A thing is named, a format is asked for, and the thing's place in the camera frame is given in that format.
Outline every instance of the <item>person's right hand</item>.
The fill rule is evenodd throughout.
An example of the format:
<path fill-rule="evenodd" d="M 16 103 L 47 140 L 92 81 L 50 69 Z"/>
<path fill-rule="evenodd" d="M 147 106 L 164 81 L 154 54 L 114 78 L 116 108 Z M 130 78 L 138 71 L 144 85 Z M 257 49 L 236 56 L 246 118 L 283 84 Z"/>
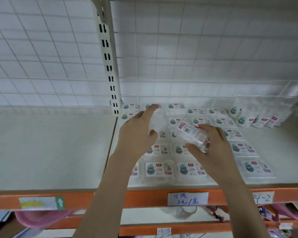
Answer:
<path fill-rule="evenodd" d="M 207 124 L 200 124 L 199 128 L 208 131 L 210 147 L 205 154 L 194 144 L 187 143 L 190 153 L 222 188 L 229 184 L 244 183 L 223 130 Z"/>

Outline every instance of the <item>person's left hand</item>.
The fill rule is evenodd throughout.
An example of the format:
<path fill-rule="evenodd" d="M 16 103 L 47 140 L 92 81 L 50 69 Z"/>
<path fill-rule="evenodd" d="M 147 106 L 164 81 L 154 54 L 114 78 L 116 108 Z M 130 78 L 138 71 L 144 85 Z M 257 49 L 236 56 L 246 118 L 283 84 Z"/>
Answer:
<path fill-rule="evenodd" d="M 115 152 L 129 156 L 135 164 L 154 145 L 158 134 L 154 130 L 149 132 L 149 122 L 158 107 L 159 105 L 152 104 L 123 124 Z"/>

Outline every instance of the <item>lower shelf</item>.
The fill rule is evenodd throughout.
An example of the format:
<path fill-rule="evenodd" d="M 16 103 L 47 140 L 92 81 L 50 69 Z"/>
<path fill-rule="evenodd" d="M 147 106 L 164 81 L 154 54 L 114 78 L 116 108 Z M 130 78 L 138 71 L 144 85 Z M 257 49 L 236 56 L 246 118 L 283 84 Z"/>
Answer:
<path fill-rule="evenodd" d="M 73 229 L 79 226 L 83 215 L 71 216 L 50 226 L 48 229 Z M 277 229 L 278 227 L 272 221 L 264 221 L 267 228 Z M 298 221 L 292 219 L 283 219 L 281 223 L 293 223 L 293 228 L 298 228 Z M 136 224 L 122 225 L 119 229 L 120 236 L 153 236 L 157 234 L 158 228 L 171 228 L 172 234 L 187 233 L 217 233 L 232 231 L 229 221 L 200 221 L 200 222 L 179 222 L 162 224 Z"/>

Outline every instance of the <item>hand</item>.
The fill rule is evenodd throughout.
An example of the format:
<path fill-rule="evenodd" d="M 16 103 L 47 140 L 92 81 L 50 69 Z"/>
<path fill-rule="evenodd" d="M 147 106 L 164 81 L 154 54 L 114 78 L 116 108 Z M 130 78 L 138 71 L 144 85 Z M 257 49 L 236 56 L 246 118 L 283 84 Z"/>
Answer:
<path fill-rule="evenodd" d="M 210 147 L 205 154 L 194 144 L 187 143 L 186 147 L 190 153 L 220 187 L 244 183 L 223 130 L 207 124 L 200 124 L 199 128 L 208 131 Z"/>
<path fill-rule="evenodd" d="M 134 164 L 144 155 L 158 138 L 156 131 L 149 132 L 149 122 L 153 112 L 159 107 L 152 104 L 145 111 L 139 112 L 120 128 L 115 152 L 132 158 Z"/>

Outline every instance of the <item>orange shelf edge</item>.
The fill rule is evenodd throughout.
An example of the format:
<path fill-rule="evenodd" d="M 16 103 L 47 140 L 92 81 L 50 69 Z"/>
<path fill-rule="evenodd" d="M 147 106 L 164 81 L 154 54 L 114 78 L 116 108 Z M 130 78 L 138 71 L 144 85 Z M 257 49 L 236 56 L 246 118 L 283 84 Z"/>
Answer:
<path fill-rule="evenodd" d="M 298 187 L 252 188 L 252 192 L 275 191 L 274 203 L 298 201 Z M 30 196 L 63 196 L 66 209 L 87 209 L 95 190 L 69 191 L 0 191 L 0 209 L 21 209 L 18 198 Z M 167 206 L 168 193 L 209 192 L 208 205 L 225 205 L 221 189 L 165 189 L 127 191 L 124 208 Z"/>
<path fill-rule="evenodd" d="M 71 216 L 53 224 L 48 229 L 75 229 L 83 215 Z M 298 228 L 298 221 L 292 219 L 284 219 L 282 223 L 293 223 L 294 228 Z M 264 221 L 267 228 L 277 229 L 272 221 Z M 182 223 L 163 223 L 163 224 L 136 224 L 122 225 L 119 229 L 120 236 L 153 236 L 157 234 L 157 228 L 171 227 L 172 234 L 187 233 L 215 233 L 232 231 L 229 221 L 201 221 L 201 222 L 182 222 Z"/>

